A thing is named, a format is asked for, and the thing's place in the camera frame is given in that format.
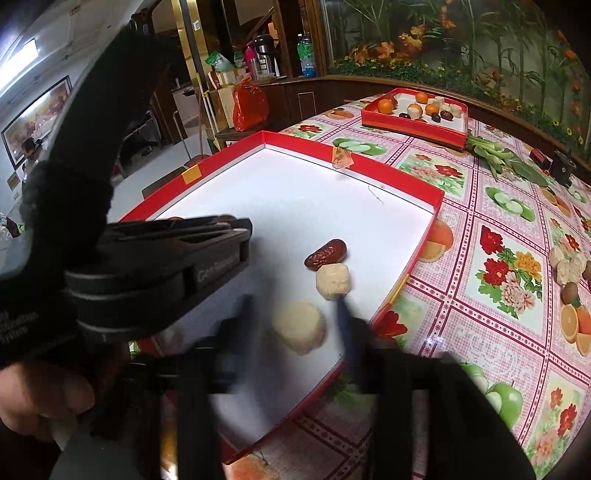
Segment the person's left hand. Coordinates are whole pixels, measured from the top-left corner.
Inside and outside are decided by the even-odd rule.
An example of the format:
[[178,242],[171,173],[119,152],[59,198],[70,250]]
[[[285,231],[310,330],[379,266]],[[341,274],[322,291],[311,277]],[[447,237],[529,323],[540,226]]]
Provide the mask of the person's left hand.
[[64,419],[89,410],[92,386],[60,369],[16,363],[1,370],[1,423],[24,436],[52,441],[49,419]]

